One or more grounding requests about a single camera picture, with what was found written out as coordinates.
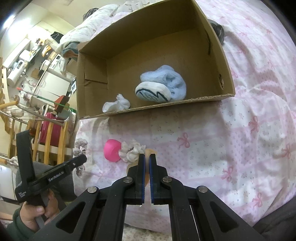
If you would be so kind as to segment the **person's left hand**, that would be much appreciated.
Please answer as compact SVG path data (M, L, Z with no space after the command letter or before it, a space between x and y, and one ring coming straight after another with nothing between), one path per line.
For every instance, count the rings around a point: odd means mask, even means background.
M58 201L52 190L48 191L48 199L49 202L46 208L43 206L29 205L27 202L23 203L20 210L20 218L23 224L30 230L37 232L40 229L36 222L36 217L42 215L46 216L47 220L45 221L45 224L47 224L53 220L57 214L59 214L60 209L58 208Z

